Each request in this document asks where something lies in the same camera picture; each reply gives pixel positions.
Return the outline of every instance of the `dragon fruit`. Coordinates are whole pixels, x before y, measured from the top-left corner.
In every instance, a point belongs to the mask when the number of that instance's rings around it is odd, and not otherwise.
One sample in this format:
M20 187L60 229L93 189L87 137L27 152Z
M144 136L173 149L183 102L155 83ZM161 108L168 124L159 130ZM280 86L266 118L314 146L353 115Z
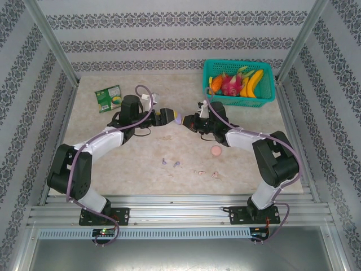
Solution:
M225 96L239 96L242 88L241 75L226 76L223 74L221 90Z

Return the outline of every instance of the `patterned wallpaper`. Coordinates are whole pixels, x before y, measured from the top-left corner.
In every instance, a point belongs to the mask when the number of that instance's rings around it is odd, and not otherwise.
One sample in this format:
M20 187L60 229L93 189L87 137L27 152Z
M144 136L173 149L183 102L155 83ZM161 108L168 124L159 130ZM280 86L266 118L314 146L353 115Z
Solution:
M42 0L79 76L201 73L205 59L268 62L277 72L314 0Z
M361 270L361 7L330 1L284 88L320 198Z
M21 0L0 3L0 270L37 205L73 91Z

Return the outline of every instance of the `table surface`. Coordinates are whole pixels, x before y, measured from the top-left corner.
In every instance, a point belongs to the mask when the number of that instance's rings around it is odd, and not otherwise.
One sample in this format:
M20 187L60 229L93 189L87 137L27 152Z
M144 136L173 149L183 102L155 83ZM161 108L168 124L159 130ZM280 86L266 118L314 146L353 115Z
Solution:
M160 95L155 109L168 107L182 116L194 114L197 102L204 99L202 75L83 76L64 143L73 145L98 134L117 112L99 113L94 91L120 85L123 97L134 94L138 84ZM245 129L285 132L277 101L261 108L225 108L230 122ZM251 194L262 180L254 153L220 145L222 154L214 157L210 148L218 143L203 141L182 125L173 122L150 129L149 136L132 137L93 165L91 185L96 191L103 195ZM205 138L214 139L212 135ZM174 168L176 161L180 165ZM212 178L215 171L218 177ZM302 193L301 183L283 192Z

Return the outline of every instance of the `pink ball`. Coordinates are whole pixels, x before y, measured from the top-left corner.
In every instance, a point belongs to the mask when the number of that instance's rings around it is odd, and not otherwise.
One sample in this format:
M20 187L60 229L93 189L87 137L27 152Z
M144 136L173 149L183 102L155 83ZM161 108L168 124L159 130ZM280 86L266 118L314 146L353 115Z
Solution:
M214 156L219 156L222 153L222 148L219 146L213 146L210 148L210 153Z

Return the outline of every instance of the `black bracket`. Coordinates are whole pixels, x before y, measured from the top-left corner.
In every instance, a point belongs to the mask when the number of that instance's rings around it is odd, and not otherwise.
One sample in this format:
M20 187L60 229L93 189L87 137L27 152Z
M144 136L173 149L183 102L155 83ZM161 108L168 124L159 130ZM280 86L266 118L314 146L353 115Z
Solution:
M119 226L128 226L129 222L129 208L111 208L109 217L116 220ZM87 210L81 209L80 226L114 226L114 223L101 216L95 215Z
M262 210L259 212L256 219L251 218L246 206L224 207L223 211L229 213L231 225L266 224L267 219L269 224L281 223L278 208L276 206L270 206L267 209Z

